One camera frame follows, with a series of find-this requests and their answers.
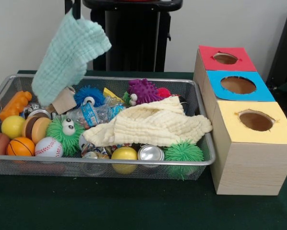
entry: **metal basket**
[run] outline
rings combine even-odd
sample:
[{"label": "metal basket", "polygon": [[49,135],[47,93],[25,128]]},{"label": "metal basket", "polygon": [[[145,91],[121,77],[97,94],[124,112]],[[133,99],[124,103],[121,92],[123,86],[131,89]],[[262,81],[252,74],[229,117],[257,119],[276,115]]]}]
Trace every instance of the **metal basket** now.
[{"label": "metal basket", "polygon": [[[0,110],[18,91],[32,92],[33,75],[19,74],[10,76],[0,86]],[[107,87],[117,96],[122,97],[128,88],[128,78],[85,77],[75,89],[92,85],[99,89]],[[205,115],[198,85],[191,80],[149,79],[157,87],[166,87],[171,93],[179,94],[189,103],[187,115]],[[210,133],[205,134],[197,145],[202,149],[204,161],[132,161],[132,160],[101,160],[82,158],[51,158],[51,157],[17,157],[0,156],[0,174],[6,175],[42,175],[42,176],[92,176],[117,178],[177,179],[170,172],[179,169],[186,172],[185,180],[197,180],[207,165],[215,160],[215,151]],[[112,165],[126,168],[137,165],[131,174],[119,174]]]}]

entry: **stacked boxes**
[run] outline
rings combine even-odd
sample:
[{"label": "stacked boxes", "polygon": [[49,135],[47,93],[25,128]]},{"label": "stacked boxes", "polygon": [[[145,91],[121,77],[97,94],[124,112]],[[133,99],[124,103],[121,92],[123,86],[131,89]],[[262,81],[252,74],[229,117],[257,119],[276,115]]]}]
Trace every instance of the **stacked boxes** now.
[{"label": "stacked boxes", "polygon": [[213,123],[216,193],[277,195],[287,176],[287,119],[245,49],[199,46],[194,81]]}]

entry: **yellow ball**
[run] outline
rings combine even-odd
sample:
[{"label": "yellow ball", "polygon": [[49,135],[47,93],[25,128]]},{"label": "yellow ball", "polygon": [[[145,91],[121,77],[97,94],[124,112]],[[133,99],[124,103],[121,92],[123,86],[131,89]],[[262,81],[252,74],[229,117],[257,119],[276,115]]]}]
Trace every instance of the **yellow ball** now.
[{"label": "yellow ball", "polygon": [[18,138],[22,135],[22,127],[25,119],[21,116],[9,116],[1,124],[1,132],[10,139]]},{"label": "yellow ball", "polygon": [[[113,160],[137,160],[137,152],[131,147],[116,149],[111,156]],[[137,164],[112,164],[114,170],[120,174],[131,174],[137,168]]]}]

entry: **green fuzzy toy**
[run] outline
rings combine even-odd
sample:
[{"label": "green fuzzy toy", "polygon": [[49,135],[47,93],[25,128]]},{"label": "green fuzzy toy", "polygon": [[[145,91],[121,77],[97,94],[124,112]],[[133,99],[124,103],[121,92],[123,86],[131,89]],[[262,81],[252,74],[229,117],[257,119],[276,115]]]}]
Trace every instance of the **green fuzzy toy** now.
[{"label": "green fuzzy toy", "polygon": [[63,119],[60,121],[60,119],[55,118],[48,126],[47,137],[53,137],[62,144],[64,157],[73,156],[80,150],[78,140],[80,135],[84,132],[84,128],[74,122],[73,128],[75,132],[72,135],[66,135],[63,131],[63,121]]},{"label": "green fuzzy toy", "polygon": [[131,105],[131,104],[130,104],[131,98],[130,98],[130,95],[128,94],[128,92],[125,92],[125,93],[124,93],[122,99],[123,99],[124,103],[125,103],[127,106],[130,106],[130,105]]},{"label": "green fuzzy toy", "polygon": [[[164,150],[166,161],[203,161],[203,152],[190,140],[172,144]],[[184,180],[198,169],[197,166],[168,166],[167,171],[170,177]]]}]

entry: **purple spiky toy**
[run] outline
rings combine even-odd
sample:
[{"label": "purple spiky toy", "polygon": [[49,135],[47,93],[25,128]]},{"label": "purple spiky toy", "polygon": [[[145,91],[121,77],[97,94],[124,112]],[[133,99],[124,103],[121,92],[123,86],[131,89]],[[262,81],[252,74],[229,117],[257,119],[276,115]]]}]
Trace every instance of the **purple spiky toy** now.
[{"label": "purple spiky toy", "polygon": [[130,95],[130,104],[132,106],[143,103],[150,103],[163,100],[158,96],[158,89],[155,84],[147,79],[135,79],[129,81],[128,93]]}]

